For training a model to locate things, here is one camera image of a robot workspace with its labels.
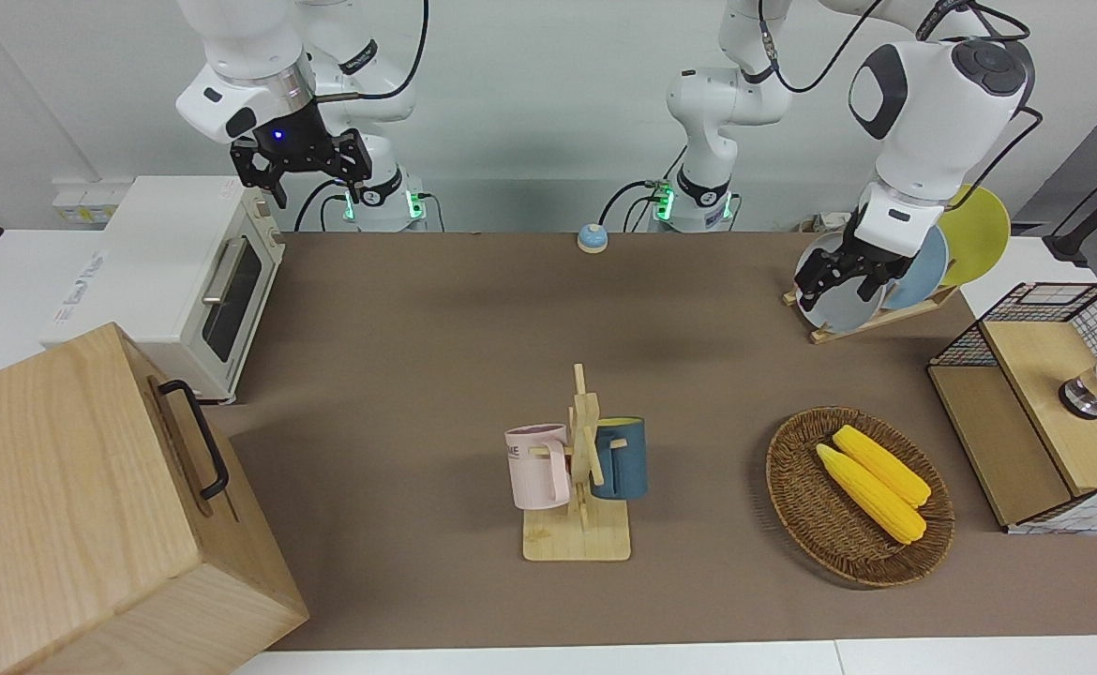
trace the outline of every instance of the woven tray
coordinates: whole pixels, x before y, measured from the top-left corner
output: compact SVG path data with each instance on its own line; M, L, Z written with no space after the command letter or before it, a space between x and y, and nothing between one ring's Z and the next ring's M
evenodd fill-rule
M815 445L836 447L832 435L844 424L878 440L931 487L931 497L919 508L927 530L918 542L895 542L823 469ZM770 441L766 483L794 542L845 580L875 587L921 580L952 542L952 503L935 466L906 436L858 409L812 408L785 420Z

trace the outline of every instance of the corn cob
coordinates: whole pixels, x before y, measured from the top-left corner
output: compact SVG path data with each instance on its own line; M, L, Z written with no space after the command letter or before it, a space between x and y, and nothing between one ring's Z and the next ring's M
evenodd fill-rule
M832 436L837 447L846 455L857 460L857 464L866 466L878 480L886 484L894 494L903 497L905 503L913 507L921 507L927 504L927 497L931 496L931 487L927 486L924 479L918 477L915 471L903 464L900 458L894 457L890 450L878 445L878 441L870 439L858 430L845 424Z
M925 519L881 480L875 479L846 453L838 453L823 443L817 445L815 449L832 479L844 487L852 500L881 525L887 535L894 537L894 541L911 543L923 537L927 529Z

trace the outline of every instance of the oven door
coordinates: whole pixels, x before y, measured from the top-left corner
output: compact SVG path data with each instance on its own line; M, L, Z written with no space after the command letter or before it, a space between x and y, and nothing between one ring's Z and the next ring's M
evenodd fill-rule
M203 296L200 330L192 351L204 370L216 376L218 392L205 397L230 398L240 376L244 358L261 318L269 288L278 270L261 234L247 216L223 244L215 272Z

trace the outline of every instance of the oven window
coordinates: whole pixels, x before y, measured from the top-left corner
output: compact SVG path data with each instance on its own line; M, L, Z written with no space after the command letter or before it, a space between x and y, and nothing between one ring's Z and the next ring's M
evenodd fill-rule
M206 313L203 340L224 363L231 356L231 345L236 342L236 335L240 334L240 324L244 324L245 312L248 312L253 288L257 288L260 278L261 258L257 257L252 247L246 247L240 266L231 274L231 286L228 286L226 299Z

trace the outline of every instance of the yellow plate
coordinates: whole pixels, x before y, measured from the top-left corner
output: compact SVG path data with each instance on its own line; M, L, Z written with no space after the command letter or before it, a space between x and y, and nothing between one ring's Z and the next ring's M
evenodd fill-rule
M970 189L963 184L952 203ZM961 209L939 217L939 229L948 241L950 268L941 281L945 286L960 286L991 271L1003 257L1010 239L1010 215L1003 201L986 188L977 188Z

